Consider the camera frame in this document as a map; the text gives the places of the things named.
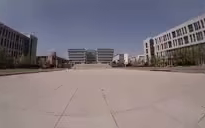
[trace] large building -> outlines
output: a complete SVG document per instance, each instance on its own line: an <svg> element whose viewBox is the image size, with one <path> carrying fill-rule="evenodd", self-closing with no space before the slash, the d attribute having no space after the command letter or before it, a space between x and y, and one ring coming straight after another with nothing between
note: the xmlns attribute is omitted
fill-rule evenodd
<svg viewBox="0 0 205 128"><path fill-rule="evenodd" d="M114 49L110 48L98 48L97 49L97 62L98 63L112 63L112 59L114 56Z"/></svg>
<svg viewBox="0 0 205 128"><path fill-rule="evenodd" d="M114 49L98 48L97 50L68 49L69 60L74 64L112 62Z"/></svg>
<svg viewBox="0 0 205 128"><path fill-rule="evenodd" d="M148 63L152 63L155 57L166 65L173 65L177 59L190 64L205 64L205 14L148 38L143 44ZM189 62L186 56L193 58L193 62Z"/></svg>
<svg viewBox="0 0 205 128"><path fill-rule="evenodd" d="M28 64L36 64L37 37L26 36L0 22L0 49L6 56L19 59L24 55Z"/></svg>
<svg viewBox="0 0 205 128"><path fill-rule="evenodd" d="M86 49L68 49L69 60L74 64L86 63Z"/></svg>

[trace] gray building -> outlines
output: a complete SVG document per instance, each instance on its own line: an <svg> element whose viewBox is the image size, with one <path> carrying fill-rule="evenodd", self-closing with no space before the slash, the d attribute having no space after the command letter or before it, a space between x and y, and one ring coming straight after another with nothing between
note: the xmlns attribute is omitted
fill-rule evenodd
<svg viewBox="0 0 205 128"><path fill-rule="evenodd" d="M112 63L114 56L114 49L110 48L98 48L97 49L97 62L98 63Z"/></svg>
<svg viewBox="0 0 205 128"><path fill-rule="evenodd" d="M26 36L0 22L0 50L16 60L24 55L28 64L35 64L37 37Z"/></svg>
<svg viewBox="0 0 205 128"><path fill-rule="evenodd" d="M74 64L86 63L86 49L68 49L69 60Z"/></svg>

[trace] sky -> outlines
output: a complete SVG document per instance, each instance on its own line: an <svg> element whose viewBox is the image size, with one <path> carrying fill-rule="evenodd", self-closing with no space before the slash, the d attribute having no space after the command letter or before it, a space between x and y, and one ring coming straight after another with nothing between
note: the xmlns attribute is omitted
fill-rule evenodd
<svg viewBox="0 0 205 128"><path fill-rule="evenodd" d="M0 0L0 21L38 37L38 55L68 48L143 54L143 40L205 13L205 0Z"/></svg>

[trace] building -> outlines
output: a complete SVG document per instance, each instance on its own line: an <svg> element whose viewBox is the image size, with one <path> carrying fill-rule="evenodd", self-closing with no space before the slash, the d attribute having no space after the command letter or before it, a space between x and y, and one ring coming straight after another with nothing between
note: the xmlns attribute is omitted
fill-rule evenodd
<svg viewBox="0 0 205 128"><path fill-rule="evenodd" d="M127 65L129 63L129 55L128 54L117 54L113 57L112 60L114 63L119 65Z"/></svg>
<svg viewBox="0 0 205 128"><path fill-rule="evenodd" d="M155 56L154 40L149 37L143 41L145 63L151 64L152 58Z"/></svg>
<svg viewBox="0 0 205 128"><path fill-rule="evenodd" d="M35 64L37 37L26 36L0 22L0 50L6 57L18 60L23 55L28 64Z"/></svg>
<svg viewBox="0 0 205 128"><path fill-rule="evenodd" d="M69 60L74 64L83 63L112 63L114 49L68 49Z"/></svg>
<svg viewBox="0 0 205 128"><path fill-rule="evenodd" d="M149 63L155 56L164 65L205 64L205 14L146 39L144 55Z"/></svg>
<svg viewBox="0 0 205 128"><path fill-rule="evenodd" d="M86 63L96 64L97 63L97 51L93 49L86 50Z"/></svg>
<svg viewBox="0 0 205 128"><path fill-rule="evenodd" d="M145 55L137 55L136 60L137 60L137 63L139 65L144 65L145 64Z"/></svg>
<svg viewBox="0 0 205 128"><path fill-rule="evenodd" d="M86 63L86 49L68 49L69 60L74 64Z"/></svg>
<svg viewBox="0 0 205 128"><path fill-rule="evenodd" d="M114 49L98 48L97 49L97 63L111 64L114 56Z"/></svg>
<svg viewBox="0 0 205 128"><path fill-rule="evenodd" d="M68 64L68 60L58 57L56 52L52 52L48 56L37 56L36 58L37 64L40 67L57 67L64 68L66 64Z"/></svg>

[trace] white building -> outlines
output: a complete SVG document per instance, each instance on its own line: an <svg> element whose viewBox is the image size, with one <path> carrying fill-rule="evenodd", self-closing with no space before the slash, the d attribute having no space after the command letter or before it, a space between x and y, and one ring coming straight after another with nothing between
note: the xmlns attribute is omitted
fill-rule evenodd
<svg viewBox="0 0 205 128"><path fill-rule="evenodd" d="M125 64L127 65L129 63L129 55L128 54L117 54L113 57L113 62L116 62L117 64Z"/></svg>
<svg viewBox="0 0 205 128"><path fill-rule="evenodd" d="M205 46L205 14L144 40L144 55L147 61L154 55L170 64L173 51L195 45Z"/></svg>

